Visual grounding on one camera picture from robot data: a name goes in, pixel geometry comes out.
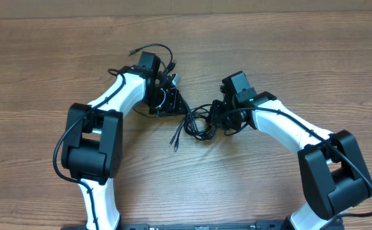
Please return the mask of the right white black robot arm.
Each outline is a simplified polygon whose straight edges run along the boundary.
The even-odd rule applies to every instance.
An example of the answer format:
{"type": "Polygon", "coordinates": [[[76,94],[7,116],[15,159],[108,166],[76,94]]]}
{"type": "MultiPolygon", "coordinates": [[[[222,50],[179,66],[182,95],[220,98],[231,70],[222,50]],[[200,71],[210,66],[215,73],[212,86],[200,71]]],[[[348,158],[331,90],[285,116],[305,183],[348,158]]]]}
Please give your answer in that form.
{"type": "MultiPolygon", "coordinates": [[[[258,221],[257,229],[344,229],[350,208],[372,197],[372,179],[353,134],[319,128],[288,110],[274,95],[227,95],[213,101],[208,122],[264,132],[297,156],[306,203],[284,220],[258,221]]],[[[356,214],[371,217],[372,211],[356,214]]]]}

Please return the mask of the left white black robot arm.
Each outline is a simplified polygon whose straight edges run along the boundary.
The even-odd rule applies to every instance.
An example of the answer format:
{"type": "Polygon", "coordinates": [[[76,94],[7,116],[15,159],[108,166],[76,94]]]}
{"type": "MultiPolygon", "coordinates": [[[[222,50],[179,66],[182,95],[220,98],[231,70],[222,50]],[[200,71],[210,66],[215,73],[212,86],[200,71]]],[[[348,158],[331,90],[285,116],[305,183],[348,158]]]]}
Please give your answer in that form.
{"type": "Polygon", "coordinates": [[[115,83],[96,100],[74,103],[66,128],[54,150],[53,161],[69,170],[67,180],[78,184],[87,213],[83,229],[118,229],[120,213],[114,200],[114,177],[123,155],[123,122],[131,108],[146,103],[157,117],[187,113],[177,90],[176,74],[156,68],[124,66],[110,69],[115,83]]]}

